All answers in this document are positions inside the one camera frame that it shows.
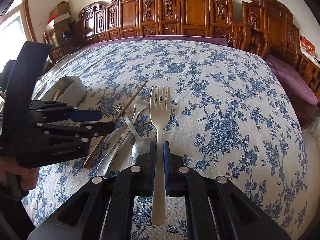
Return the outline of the person's left hand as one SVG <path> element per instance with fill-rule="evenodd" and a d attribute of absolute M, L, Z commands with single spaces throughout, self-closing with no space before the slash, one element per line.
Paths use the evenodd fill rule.
<path fill-rule="evenodd" d="M 35 189 L 40 168 L 24 168 L 12 157 L 1 157 L 1 184 L 7 181 L 7 172 L 21 176 L 21 188 L 25 191 Z"/>

